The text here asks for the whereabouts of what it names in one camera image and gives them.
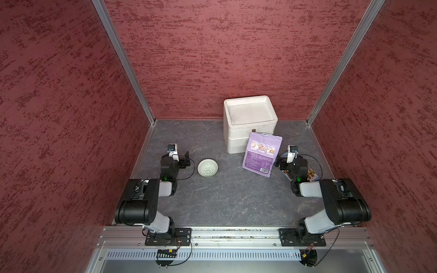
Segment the purple oats bag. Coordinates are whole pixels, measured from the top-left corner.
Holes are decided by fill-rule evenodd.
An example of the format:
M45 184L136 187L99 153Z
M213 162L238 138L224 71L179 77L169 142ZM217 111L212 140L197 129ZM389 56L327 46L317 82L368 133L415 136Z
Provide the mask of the purple oats bag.
M281 136L251 132L242 168L264 177L270 177L281 144Z

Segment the white patterned breakfast bowl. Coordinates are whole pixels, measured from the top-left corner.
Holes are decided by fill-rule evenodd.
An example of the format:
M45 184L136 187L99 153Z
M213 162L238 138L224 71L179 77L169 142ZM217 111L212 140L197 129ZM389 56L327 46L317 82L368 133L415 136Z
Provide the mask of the white patterned breakfast bowl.
M218 173L219 165L213 159L204 159L198 164L198 174L202 177L213 177Z

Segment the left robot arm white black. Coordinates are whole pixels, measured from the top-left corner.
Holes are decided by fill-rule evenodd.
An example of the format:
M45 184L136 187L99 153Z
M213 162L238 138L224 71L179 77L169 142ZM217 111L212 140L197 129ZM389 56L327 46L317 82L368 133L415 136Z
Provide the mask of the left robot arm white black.
M169 151L160 161L159 178L128 180L114 213L115 223L141 226L151 234L173 238L174 221L158 211L158 199L176 193L179 170L191 162L189 152L180 158L175 151Z

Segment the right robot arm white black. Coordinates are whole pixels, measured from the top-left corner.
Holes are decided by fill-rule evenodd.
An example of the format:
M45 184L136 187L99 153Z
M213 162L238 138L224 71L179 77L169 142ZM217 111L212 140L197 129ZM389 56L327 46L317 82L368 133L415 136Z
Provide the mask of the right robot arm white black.
M302 246L321 244L322 236L332 230L371 220L371 209L351 179L320 178L311 182L308 161L300 155L292 160L278 156L275 166L288 177L296 196L319 198L324 205L324 209L300 219L296 228L281 235L285 240Z

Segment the dog picture book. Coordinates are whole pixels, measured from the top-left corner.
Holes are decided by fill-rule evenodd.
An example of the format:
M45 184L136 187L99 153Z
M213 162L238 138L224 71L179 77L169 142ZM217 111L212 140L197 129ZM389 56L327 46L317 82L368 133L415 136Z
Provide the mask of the dog picture book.
M282 170L282 173L284 174L284 176L287 177L289 181L291 181L291 177L287 170ZM320 176L311 167L309 167L307 173L307 179L309 182L315 182L320 180Z

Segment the white foam box stack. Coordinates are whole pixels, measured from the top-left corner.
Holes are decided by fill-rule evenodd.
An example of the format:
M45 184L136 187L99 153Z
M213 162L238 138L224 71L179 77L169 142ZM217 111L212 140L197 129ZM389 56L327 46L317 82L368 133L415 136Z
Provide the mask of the white foam box stack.
M224 140L230 154L246 151L251 133L273 134L278 117L268 96L224 101Z

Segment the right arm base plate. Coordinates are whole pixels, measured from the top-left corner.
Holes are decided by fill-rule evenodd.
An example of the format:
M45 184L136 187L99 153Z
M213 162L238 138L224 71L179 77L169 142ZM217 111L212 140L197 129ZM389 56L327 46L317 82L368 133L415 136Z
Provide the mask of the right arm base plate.
M299 229L279 229L278 232L282 246L325 247L327 245L321 234L311 234Z

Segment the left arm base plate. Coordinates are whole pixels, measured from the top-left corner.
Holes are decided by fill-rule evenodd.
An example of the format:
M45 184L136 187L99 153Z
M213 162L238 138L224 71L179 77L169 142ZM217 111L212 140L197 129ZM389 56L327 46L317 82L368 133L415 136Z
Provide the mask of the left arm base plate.
M190 246L192 229L176 227L168 233L148 233L145 237L145 246Z

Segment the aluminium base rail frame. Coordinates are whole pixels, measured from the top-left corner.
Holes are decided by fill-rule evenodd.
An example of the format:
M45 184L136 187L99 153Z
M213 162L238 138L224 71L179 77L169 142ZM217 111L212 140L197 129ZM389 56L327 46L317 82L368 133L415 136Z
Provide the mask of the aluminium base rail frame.
M89 273L383 273L367 230L341 227L323 237L325 247L282 246L288 226L182 226L190 246L145 246L146 230L103 229Z

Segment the left corner aluminium post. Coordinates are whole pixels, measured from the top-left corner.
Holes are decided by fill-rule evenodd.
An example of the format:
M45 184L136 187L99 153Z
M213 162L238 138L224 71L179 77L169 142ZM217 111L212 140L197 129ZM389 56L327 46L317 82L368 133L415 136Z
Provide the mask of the left corner aluminium post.
M94 8L97 11L97 14L101 20L101 23L109 36L109 39L116 51L116 54L125 70L125 73L131 83L131 86L133 87L135 94L137 95L137 98L143 108L143 111L145 112L149 123L154 126L155 116L152 113L151 107L149 103L147 102L147 99L145 98L143 94L143 90L141 88L141 84L139 80L137 79L137 75L135 74L135 71L132 67L132 64L129 60L129 57L124 49L124 46L119 38L119 35L117 33L117 30L114 26L114 23L110 17L109 11L106 7L106 4L102 0L92 0L92 3L94 5Z

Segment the corner aluminium post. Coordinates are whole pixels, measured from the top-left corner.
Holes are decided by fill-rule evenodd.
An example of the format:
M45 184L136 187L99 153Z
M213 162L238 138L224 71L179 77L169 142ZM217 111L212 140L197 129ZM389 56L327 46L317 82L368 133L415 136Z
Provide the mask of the corner aluminium post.
M331 92L333 91L335 85L339 81L341 75L347 68L350 60L354 56L356 50L358 49L361 41L365 37L369 28L371 27L373 21L377 17L379 11L383 7L385 1L384 0L371 0L368 8L366 9L363 17L361 18L357 28L355 29L350 41L348 42L341 58L339 59L338 64L336 65L330 79L328 80L326 86L324 87L322 93L320 94L315 106L313 107L311 113L309 114L306 124L308 127L311 127L314 123L316 117L321 111L323 105L329 98Z
M101 23L109 36L109 39L116 51L116 54L125 70L125 73L131 83L131 86L133 87L135 94L137 95L137 98L143 108L143 111L145 112L149 123L154 126L155 116L152 113L151 107L149 103L147 102L147 99L145 98L143 94L143 90L141 88L141 84L139 80L137 79L137 75L135 74L135 71L132 67L132 64L129 60L129 57L124 49L124 46L119 38L119 35L117 33L117 30L114 26L114 23L110 17L109 11L106 7L106 4L102 0L92 0L92 3L94 5L94 8L97 11L97 14L101 20Z

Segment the right corner aluminium post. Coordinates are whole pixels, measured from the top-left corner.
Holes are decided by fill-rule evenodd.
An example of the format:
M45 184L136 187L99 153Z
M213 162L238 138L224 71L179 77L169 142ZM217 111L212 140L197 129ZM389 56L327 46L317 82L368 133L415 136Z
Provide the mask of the right corner aluminium post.
M311 113L309 114L306 124L308 127L311 127L314 123L316 117L321 111L323 105L329 98L331 92L333 91L335 85L339 81L341 75L347 68L350 60L354 56L356 50L358 49L361 41L365 37L369 28L371 27L373 21L377 17L379 11L383 7L385 1L384 0L371 0L368 8L366 9L363 17L361 18L357 28L355 29L350 41L348 42L341 58L339 59L338 64L336 65L330 79L328 80L326 86L324 87L322 93L320 94L315 106L313 107Z

